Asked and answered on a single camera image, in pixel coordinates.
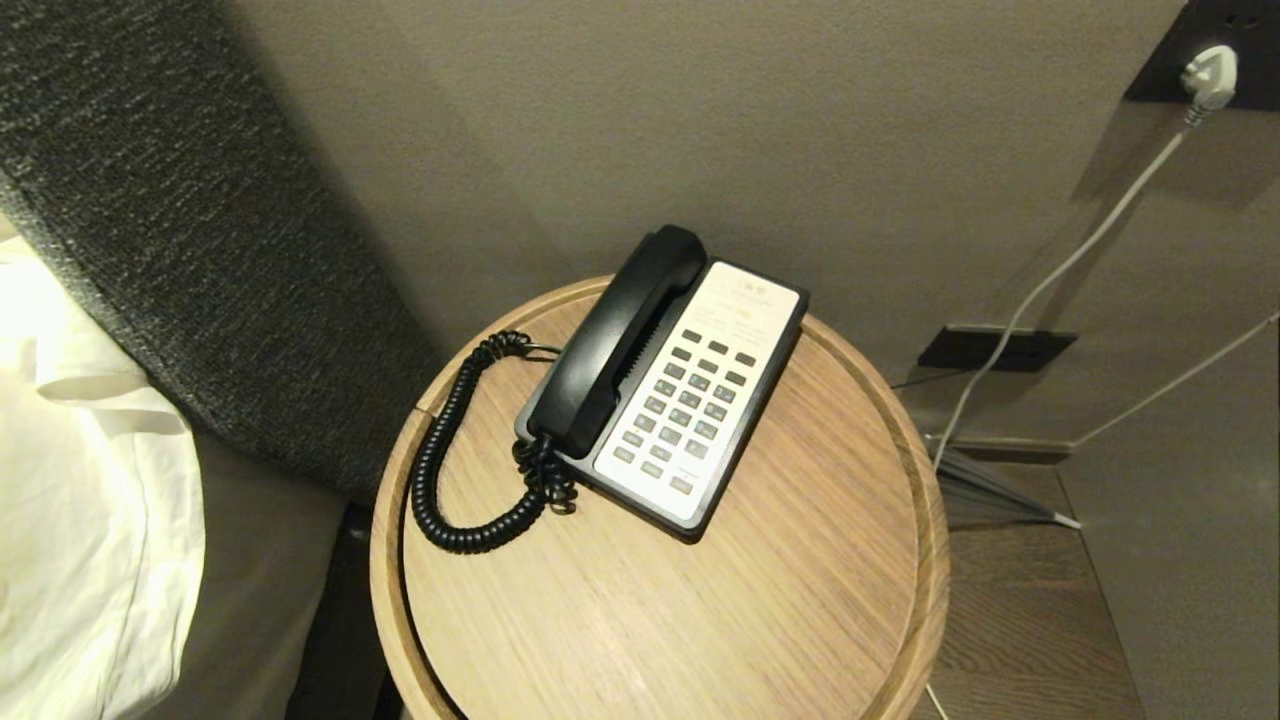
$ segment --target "textured fabric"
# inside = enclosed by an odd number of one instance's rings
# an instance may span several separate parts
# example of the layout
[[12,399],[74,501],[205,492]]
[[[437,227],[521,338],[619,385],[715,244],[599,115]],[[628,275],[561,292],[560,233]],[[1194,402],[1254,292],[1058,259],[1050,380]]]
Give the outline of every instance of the textured fabric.
[[0,205],[198,425],[370,500],[436,363],[207,3],[0,4]]

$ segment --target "telephone keypad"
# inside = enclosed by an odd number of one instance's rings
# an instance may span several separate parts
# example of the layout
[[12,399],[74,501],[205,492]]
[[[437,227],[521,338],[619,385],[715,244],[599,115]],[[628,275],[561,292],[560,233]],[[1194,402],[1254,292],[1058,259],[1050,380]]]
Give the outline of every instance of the telephone keypad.
[[[744,287],[750,291],[745,305],[739,302]],[[788,288],[714,264],[653,364],[631,386],[634,395],[621,409],[623,424],[593,468],[630,493],[628,500],[667,520],[699,518],[731,471],[731,452],[753,411],[763,366],[796,299]],[[631,459],[617,454],[620,448]]]

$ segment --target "power plug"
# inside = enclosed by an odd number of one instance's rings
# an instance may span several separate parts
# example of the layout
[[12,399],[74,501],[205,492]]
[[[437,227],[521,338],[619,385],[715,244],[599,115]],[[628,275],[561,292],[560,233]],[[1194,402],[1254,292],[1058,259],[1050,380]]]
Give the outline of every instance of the power plug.
[[1226,45],[1215,45],[1187,63],[1183,87],[1192,95],[1187,124],[1199,126],[1206,115],[1226,108],[1235,96],[1235,50]]

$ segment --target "white power cord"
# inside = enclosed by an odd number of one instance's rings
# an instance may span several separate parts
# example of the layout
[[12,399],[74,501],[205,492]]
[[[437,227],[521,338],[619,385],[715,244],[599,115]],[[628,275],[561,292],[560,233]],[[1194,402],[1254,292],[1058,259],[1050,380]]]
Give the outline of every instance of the white power cord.
[[933,685],[931,685],[929,683],[924,683],[924,692],[929,693],[929,700],[933,701],[933,710],[938,711],[938,717],[941,717],[942,720],[951,720],[950,717],[947,717],[947,711],[942,710],[942,703],[938,702],[938,696],[933,693]]
[[1027,307],[1039,297],[1039,293],[1044,291],[1050,284],[1057,278],[1062,277],[1068,269],[1071,268],[1080,258],[1084,256],[1094,245],[1106,236],[1111,225],[1120,218],[1120,215],[1129,208],[1133,199],[1138,196],[1138,192],[1146,187],[1147,182],[1156,170],[1169,160],[1169,156],[1178,150],[1178,146],[1183,143],[1187,135],[1194,128],[1199,127],[1201,122],[1213,110],[1224,108],[1231,96],[1235,94],[1235,51],[1225,45],[1219,45],[1211,47],[1196,56],[1190,64],[1187,65],[1187,70],[1183,73],[1183,85],[1189,92],[1194,95],[1190,109],[1187,111],[1187,122],[1183,128],[1178,131],[1174,137],[1169,140],[1165,149],[1156,155],[1156,159],[1147,165],[1147,169],[1138,176],[1138,179],[1133,181],[1129,190],[1120,196],[1120,200],[1115,204],[1115,208],[1107,213],[1102,223],[1098,225],[1093,234],[1089,236],[1079,247],[1075,249],[1066,260],[1064,260],[1057,268],[1053,269],[1034,290],[1023,300],[1018,310],[1014,311],[1014,316],[1009,319],[1009,324],[1005,325],[1005,332],[1000,336],[1000,342],[996,343],[996,350],[987,359],[987,363],[969,378],[969,384],[964,387],[964,392],[960,393],[960,400],[956,402],[955,410],[951,411],[951,419],[947,420],[947,427],[942,430],[942,437],[938,441],[938,447],[933,455],[933,470],[937,471],[938,465],[942,464],[942,454],[947,448],[947,442],[951,439],[951,433],[956,429],[956,423],[960,420],[960,415],[964,413],[964,406],[969,401],[969,395],[973,388],[982,380],[982,378],[991,370],[992,365],[1000,360],[1000,355],[1005,351],[1005,346],[1009,345],[1010,336],[1014,334],[1014,328],[1018,327],[1018,320],[1021,319],[1023,313]]
[[1102,423],[1097,428],[1093,428],[1092,430],[1089,430],[1089,432],[1084,433],[1083,436],[1075,438],[1075,442],[1073,445],[1075,445],[1076,447],[1079,447],[1080,445],[1084,445],[1085,442],[1093,439],[1096,436],[1098,436],[1100,433],[1102,433],[1103,430],[1106,430],[1111,425],[1115,425],[1120,420],[1124,420],[1129,415],[1133,415],[1138,410],[1142,410],[1143,407],[1151,405],[1160,396],[1162,396],[1166,392],[1174,389],[1175,387],[1183,384],[1184,382],[1192,379],[1194,375],[1199,374],[1201,370],[1203,370],[1204,368],[1208,368],[1213,363],[1217,363],[1224,356],[1226,356],[1226,354],[1229,354],[1233,350],[1235,350],[1236,347],[1244,345],[1249,338],[1252,338],[1253,336],[1256,336],[1260,332],[1262,332],[1267,325],[1274,325],[1276,322],[1280,322],[1280,313],[1272,313],[1270,318],[1267,318],[1266,320],[1262,320],[1257,325],[1253,325],[1252,328],[1249,328],[1248,332],[1245,332],[1240,337],[1233,340],[1231,342],[1226,343],[1225,347],[1222,347],[1221,350],[1219,350],[1213,355],[1210,355],[1204,360],[1201,360],[1201,363],[1198,365],[1196,365],[1194,368],[1192,368],[1190,370],[1187,370],[1185,373],[1183,373],[1183,374],[1178,375],[1176,378],[1169,380],[1167,383],[1165,383],[1164,386],[1161,386],[1160,389],[1157,389],[1156,392],[1148,395],[1147,397],[1144,397],[1142,401],[1139,401],[1133,407],[1129,407],[1128,410],[1120,413],[1115,418],[1111,418],[1106,423]]

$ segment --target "wall outlet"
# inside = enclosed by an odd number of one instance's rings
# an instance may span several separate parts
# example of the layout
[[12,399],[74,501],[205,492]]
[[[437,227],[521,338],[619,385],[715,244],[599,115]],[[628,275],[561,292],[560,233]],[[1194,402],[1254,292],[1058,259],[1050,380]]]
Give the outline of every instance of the wall outlet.
[[[1005,328],[947,325],[915,361],[922,368],[978,369],[996,351]],[[1014,331],[992,370],[1038,373],[1080,337],[1050,331]]]
[[1190,0],[1147,59],[1128,100],[1180,102],[1183,68],[1201,50],[1229,45],[1239,58],[1235,97],[1228,108],[1280,110],[1280,3],[1276,0]]

